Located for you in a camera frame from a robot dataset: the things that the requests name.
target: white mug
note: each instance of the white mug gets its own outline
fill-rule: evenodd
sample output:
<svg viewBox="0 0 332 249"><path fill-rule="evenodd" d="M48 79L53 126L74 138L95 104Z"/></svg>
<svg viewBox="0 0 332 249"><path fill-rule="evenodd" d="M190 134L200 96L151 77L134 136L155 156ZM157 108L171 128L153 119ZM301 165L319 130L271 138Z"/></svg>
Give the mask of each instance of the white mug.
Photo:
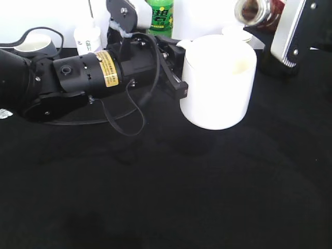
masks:
<svg viewBox="0 0 332 249"><path fill-rule="evenodd" d="M182 80L189 90L188 97L180 100L184 116L208 130L239 123L247 112L256 72L253 48L223 35L177 45L186 49Z"/></svg>
<svg viewBox="0 0 332 249"><path fill-rule="evenodd" d="M14 47L15 54L26 58L36 56L37 52L44 53L49 56L57 52L51 37L44 34L30 33L27 35L25 41L21 45Z"/></svg>

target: red jar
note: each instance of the red jar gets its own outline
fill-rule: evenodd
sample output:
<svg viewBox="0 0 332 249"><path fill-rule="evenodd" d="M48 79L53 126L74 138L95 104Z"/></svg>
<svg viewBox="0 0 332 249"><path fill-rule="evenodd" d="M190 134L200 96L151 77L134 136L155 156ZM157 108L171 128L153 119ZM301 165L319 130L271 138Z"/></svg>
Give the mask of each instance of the red jar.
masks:
<svg viewBox="0 0 332 249"><path fill-rule="evenodd" d="M287 0L238 0L235 17L257 29L274 33Z"/></svg>

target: yellow warning label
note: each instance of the yellow warning label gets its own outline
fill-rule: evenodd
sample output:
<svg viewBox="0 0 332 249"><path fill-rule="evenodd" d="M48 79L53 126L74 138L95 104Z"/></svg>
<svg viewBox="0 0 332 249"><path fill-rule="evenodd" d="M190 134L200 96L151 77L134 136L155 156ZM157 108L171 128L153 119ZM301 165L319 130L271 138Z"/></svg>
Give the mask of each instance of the yellow warning label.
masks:
<svg viewBox="0 0 332 249"><path fill-rule="evenodd" d="M109 53L105 50L95 53L100 62L100 67L102 68L106 87L114 87L119 84L118 74L114 65L113 59L110 57Z"/></svg>

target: black cable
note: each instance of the black cable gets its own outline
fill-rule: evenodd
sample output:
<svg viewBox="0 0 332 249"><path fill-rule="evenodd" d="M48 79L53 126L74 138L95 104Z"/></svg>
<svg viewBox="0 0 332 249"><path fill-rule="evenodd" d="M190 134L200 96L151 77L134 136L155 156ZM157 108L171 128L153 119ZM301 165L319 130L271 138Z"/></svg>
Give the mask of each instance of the black cable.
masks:
<svg viewBox="0 0 332 249"><path fill-rule="evenodd" d="M145 125L146 125L146 120L144 117L144 114L142 112L142 110L140 109L140 107L135 103L135 101L131 98L130 94L129 94L129 86L132 84L132 82L130 81L127 85L126 85L126 94L128 96L128 99L130 100L130 102L135 106L135 110L138 110L139 113L141 114L142 117L142 126L141 128L135 132L135 133L126 133L116 122L115 118L110 114L110 112L108 111L108 109L106 108L104 102L102 100L98 100L102 103L103 106L103 111L105 114L105 117L107 118L109 124L120 134L124 135L124 136L137 136L141 133L141 131L144 129Z"/></svg>
<svg viewBox="0 0 332 249"><path fill-rule="evenodd" d="M133 37L134 36L138 36L138 37L143 36L150 41L150 43L154 49L154 57L155 57L156 65L157 65L154 82L153 82L153 85L152 85L150 91L143 95L143 97L139 100L138 104L135 104L135 107L136 106L144 107L148 103L148 101L151 99L152 94L158 84L158 80L159 80L159 76L160 76L160 67L161 67L161 63L160 63L160 59L159 59L160 52L159 52L159 48L158 48L156 41L151 36L144 34L144 33L140 33L140 32L133 33ZM128 117L129 115L133 114L137 110L140 111L140 109L137 107L127 113L113 117L113 119L119 120L119 119ZM86 125L100 125L100 124L108 123L108 122L109 122L109 120L88 120L88 121L76 121L76 122L54 121L54 122L47 122L45 124L52 125L52 126L86 126Z"/></svg>
<svg viewBox="0 0 332 249"><path fill-rule="evenodd" d="M54 57L58 56L61 53L62 48L63 48L63 44L64 44L64 37L63 37L63 35L59 31L56 31L56 30L54 30L54 29L52 29L50 27L43 27L43 26L41 26L41 27L33 27L33 28L25 31L24 34L22 35L22 37L18 41L14 42L14 43L0 43L0 47L10 48L10 47L16 47L18 45L21 45L25 41L27 35L31 31L33 31L33 30L50 30L50 31L53 31L53 32L57 33L61 37L61 46L60 46L58 52L56 52L55 54L52 54L50 56L39 56L36 60L34 60L34 63L36 63L37 61L42 60L42 59L51 59L51 58L54 58Z"/></svg>

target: green bottle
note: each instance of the green bottle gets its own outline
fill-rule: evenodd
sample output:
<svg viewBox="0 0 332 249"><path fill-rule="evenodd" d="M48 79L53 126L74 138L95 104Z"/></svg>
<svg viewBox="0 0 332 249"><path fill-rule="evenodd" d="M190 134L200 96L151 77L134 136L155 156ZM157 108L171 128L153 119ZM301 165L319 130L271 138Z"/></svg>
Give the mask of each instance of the green bottle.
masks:
<svg viewBox="0 0 332 249"><path fill-rule="evenodd" d="M174 0L147 0L152 7L152 25L148 30L152 35L172 37Z"/></svg>

